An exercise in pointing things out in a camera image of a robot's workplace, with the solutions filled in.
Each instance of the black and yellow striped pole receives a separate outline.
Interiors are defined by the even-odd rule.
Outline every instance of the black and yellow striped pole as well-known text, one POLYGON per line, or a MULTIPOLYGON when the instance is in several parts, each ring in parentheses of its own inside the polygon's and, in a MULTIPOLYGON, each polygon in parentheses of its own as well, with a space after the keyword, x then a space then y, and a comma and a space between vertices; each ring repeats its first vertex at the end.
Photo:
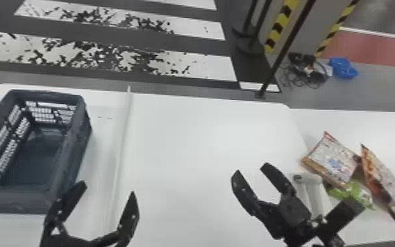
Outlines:
POLYGON ((299 0, 285 0, 283 6, 277 15, 276 21, 272 26, 271 32, 268 34, 268 38, 265 42, 265 52, 270 53, 274 50, 277 42, 280 39, 283 29, 288 25, 291 14, 299 4, 299 0))
POLYGON ((319 57, 325 51, 326 47, 334 38, 335 34, 339 31, 339 28, 344 24, 346 18, 348 18, 349 14, 355 9, 355 6, 360 0, 353 0, 350 4, 345 8, 345 10, 341 13, 339 20, 332 26, 331 30, 327 34, 326 38, 322 41, 320 46, 318 47, 314 56, 319 57))
POLYGON ((285 44, 283 44, 283 47, 281 48, 281 51, 279 52, 279 55, 276 58, 276 61, 274 62, 274 64, 271 67, 270 74, 266 78, 266 81, 263 83, 261 89, 259 91, 255 92, 256 98, 263 99, 268 86, 272 82, 276 83, 275 75, 276 75, 277 69, 280 67, 281 62, 283 62, 286 54, 288 53, 289 48, 291 47, 291 45, 294 42, 295 37, 297 36, 300 29, 302 28, 302 25, 303 25, 304 21, 306 20, 306 17, 308 17, 309 13, 311 12, 311 9, 314 6, 314 3, 316 3, 316 0, 308 0, 306 5, 303 7, 303 10, 300 13, 299 18, 297 19, 297 21, 294 24, 294 28, 291 30, 291 33, 289 33, 289 36, 288 36, 285 44))

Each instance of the white tabletop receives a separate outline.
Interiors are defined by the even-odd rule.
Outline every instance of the white tabletop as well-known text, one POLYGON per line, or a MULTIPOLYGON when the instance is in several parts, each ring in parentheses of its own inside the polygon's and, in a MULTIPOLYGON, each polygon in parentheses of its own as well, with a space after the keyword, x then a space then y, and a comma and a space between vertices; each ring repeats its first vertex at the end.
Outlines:
MULTIPOLYGON (((241 169, 262 199, 279 200, 259 168, 271 162, 294 173, 307 152, 288 107, 135 94, 123 148, 125 93, 4 84, 0 99, 10 89, 76 93, 87 103, 93 136, 78 179, 86 180, 88 190, 67 221, 71 234, 92 238, 113 227, 116 223, 108 222, 104 212, 107 204, 115 205, 113 218, 118 219, 134 190, 141 220, 132 246, 284 245, 244 211, 231 191, 230 176, 241 169), (117 170, 120 150, 124 161, 117 170), (116 171, 121 179, 113 192, 116 171), (83 225, 77 225, 81 218, 83 225)), ((0 234, 5 234, 0 246, 37 246, 42 220, 0 215, 0 234)))
MULTIPOLYGON (((86 180, 88 190, 67 221, 70 233, 84 238, 111 229, 110 214, 117 219, 135 191, 141 220, 131 246, 283 246, 243 210, 230 176, 240 169, 259 197, 277 202, 279 194, 260 166, 302 170, 305 143, 312 148, 325 130, 356 152, 361 141, 395 173, 395 113, 134 94, 125 127, 126 93, 3 84, 0 99, 10 89, 74 93, 87 103, 93 135, 78 179, 86 180), (77 225, 81 218, 84 224, 77 225)), ((42 221, 0 215, 0 246, 38 246, 42 221)), ((395 240, 395 222, 367 210, 341 235, 348 244, 395 240)))
MULTIPOLYGON (((309 149, 328 131, 358 154, 370 148, 395 174, 395 112, 292 110, 309 149)), ((366 210, 342 233, 347 244, 395 240, 395 221, 386 213, 366 210)))
POLYGON ((240 169, 278 202, 260 167, 294 173, 306 153, 282 104, 135 95, 118 186, 120 207, 130 190, 140 203, 132 246, 285 246, 241 207, 230 178, 240 169))

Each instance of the blue object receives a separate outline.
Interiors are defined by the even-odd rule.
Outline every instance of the blue object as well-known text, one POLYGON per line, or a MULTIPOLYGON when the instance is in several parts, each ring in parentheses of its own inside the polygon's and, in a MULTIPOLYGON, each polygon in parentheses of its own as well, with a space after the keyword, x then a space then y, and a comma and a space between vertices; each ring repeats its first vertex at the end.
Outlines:
POLYGON ((334 74, 343 79, 352 79, 358 76, 358 71, 354 69, 346 58, 330 58, 329 65, 334 68, 334 74))

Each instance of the snack package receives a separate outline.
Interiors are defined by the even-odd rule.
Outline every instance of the snack package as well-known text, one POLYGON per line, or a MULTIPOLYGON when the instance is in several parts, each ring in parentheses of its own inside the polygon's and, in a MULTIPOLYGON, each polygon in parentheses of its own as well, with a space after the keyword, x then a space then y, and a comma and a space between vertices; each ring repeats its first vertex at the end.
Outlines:
POLYGON ((334 187, 349 189, 352 174, 358 167, 360 157, 349 148, 343 146, 328 132, 316 147, 302 159, 302 162, 313 172, 334 187))
POLYGON ((375 210, 375 208, 373 207, 371 192, 364 185, 360 184, 355 179, 351 179, 348 182, 348 185, 349 188, 346 190, 331 187, 327 190, 327 193, 340 200, 343 200, 348 196, 352 196, 355 200, 357 200, 366 208, 375 210))
POLYGON ((395 176, 370 151, 362 145, 364 180, 374 196, 395 213, 395 176))

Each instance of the plastic crate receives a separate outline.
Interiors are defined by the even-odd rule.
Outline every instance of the plastic crate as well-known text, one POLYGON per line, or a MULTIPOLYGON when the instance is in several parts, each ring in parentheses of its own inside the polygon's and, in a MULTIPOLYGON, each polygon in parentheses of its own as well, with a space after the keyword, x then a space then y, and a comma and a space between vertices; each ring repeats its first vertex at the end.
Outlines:
POLYGON ((0 213, 47 213, 74 184, 91 131, 80 96, 9 91, 0 102, 0 213))

